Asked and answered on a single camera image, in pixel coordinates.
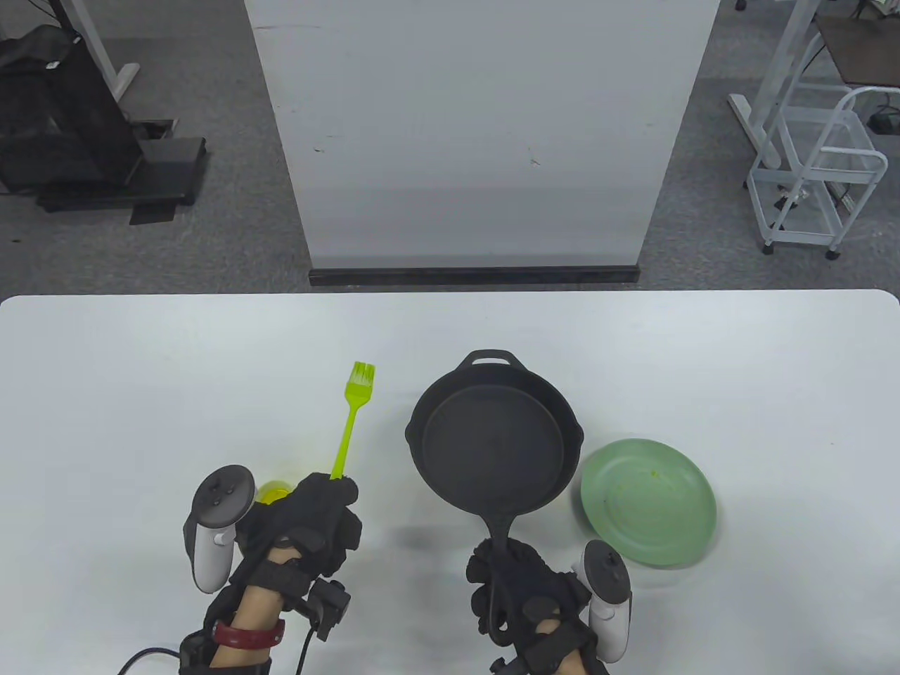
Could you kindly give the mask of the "person's left hand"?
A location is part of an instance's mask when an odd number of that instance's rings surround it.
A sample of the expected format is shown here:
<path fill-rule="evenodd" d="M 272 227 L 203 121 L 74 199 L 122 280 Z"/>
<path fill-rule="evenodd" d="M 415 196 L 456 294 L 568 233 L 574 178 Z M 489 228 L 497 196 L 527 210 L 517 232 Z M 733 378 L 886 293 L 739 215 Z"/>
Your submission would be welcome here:
<path fill-rule="evenodd" d="M 236 527 L 243 560 L 229 581 L 247 585 L 276 548 L 295 549 L 306 574 L 331 577 L 360 544 L 362 521 L 350 509 L 357 499 L 358 486 L 350 477 L 313 472 L 287 497 L 255 503 Z"/>

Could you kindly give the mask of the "person's right hand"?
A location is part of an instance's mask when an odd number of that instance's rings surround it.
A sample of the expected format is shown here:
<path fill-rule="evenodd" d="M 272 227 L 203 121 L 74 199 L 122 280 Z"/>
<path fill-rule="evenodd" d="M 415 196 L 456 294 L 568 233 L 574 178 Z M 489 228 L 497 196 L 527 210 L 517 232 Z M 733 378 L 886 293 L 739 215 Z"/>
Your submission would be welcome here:
<path fill-rule="evenodd" d="M 479 633 L 518 652 L 539 640 L 541 620 L 528 616 L 529 602 L 546 599 L 551 608 L 549 618 L 566 622 L 578 618 L 591 598 L 575 573 L 553 571 L 534 547 L 513 538 L 500 553 L 494 552 L 492 540 L 483 540 L 472 551 L 465 575 L 477 585 L 470 609 Z"/>

